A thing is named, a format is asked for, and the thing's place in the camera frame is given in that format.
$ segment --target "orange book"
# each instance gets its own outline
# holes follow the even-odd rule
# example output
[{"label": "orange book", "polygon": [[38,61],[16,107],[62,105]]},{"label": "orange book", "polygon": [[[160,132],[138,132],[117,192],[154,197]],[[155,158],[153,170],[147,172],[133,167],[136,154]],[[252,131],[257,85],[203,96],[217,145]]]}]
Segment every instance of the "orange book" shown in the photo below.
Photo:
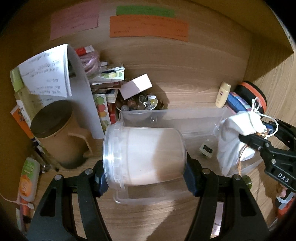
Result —
[{"label": "orange book", "polygon": [[27,134],[27,136],[30,139],[34,138],[33,133],[31,132],[29,126],[25,122],[24,117],[22,116],[22,113],[20,111],[19,106],[16,105],[16,107],[14,107],[13,110],[10,113],[13,116],[13,118],[17,121],[17,123],[19,124],[19,126],[22,128],[22,130]]}]

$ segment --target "cork lid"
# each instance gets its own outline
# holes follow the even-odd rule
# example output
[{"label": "cork lid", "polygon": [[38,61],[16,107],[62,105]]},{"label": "cork lid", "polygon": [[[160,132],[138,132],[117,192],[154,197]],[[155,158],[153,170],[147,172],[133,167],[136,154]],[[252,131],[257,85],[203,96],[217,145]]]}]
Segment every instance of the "cork lid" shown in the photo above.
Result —
[{"label": "cork lid", "polygon": [[37,138],[45,138],[61,129],[72,115],[72,104],[58,100],[43,107],[33,118],[31,131]]}]

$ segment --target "white powder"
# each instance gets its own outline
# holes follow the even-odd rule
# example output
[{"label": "white powder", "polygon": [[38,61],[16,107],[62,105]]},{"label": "white powder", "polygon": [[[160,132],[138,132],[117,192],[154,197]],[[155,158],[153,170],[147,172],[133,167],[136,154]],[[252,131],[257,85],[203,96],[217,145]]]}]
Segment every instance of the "white powder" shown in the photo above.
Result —
[{"label": "white powder", "polygon": [[120,145],[127,186],[169,181],[184,172],[186,149],[176,129],[123,126]]}]

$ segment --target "pink paper note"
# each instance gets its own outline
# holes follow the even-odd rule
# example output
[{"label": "pink paper note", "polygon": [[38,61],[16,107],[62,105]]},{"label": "pink paper note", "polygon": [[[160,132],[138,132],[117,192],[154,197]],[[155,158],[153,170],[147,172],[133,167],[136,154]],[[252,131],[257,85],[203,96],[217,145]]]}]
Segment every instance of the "pink paper note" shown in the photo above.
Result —
[{"label": "pink paper note", "polygon": [[79,31],[97,28],[99,1],[79,3],[52,14],[50,40]]}]

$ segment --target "orange paper note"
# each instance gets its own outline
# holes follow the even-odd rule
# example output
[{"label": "orange paper note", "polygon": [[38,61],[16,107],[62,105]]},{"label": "orange paper note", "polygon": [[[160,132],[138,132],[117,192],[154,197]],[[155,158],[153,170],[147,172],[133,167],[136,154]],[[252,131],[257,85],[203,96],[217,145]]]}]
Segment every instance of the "orange paper note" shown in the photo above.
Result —
[{"label": "orange paper note", "polygon": [[110,17],[110,37],[157,36],[188,41],[188,23],[152,15],[119,15]]}]

